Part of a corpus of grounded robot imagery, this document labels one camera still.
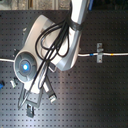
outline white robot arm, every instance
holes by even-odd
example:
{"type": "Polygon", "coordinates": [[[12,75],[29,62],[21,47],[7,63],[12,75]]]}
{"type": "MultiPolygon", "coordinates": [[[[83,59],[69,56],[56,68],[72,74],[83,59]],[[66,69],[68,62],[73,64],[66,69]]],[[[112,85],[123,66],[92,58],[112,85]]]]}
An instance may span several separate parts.
{"type": "Polygon", "coordinates": [[[15,57],[14,72],[24,83],[28,95],[30,92],[39,94],[42,87],[48,91],[45,78],[50,62],[61,71],[69,70],[75,64],[89,2],[90,0],[72,0],[71,12],[59,24],[40,15],[27,28],[24,46],[15,57]]]}

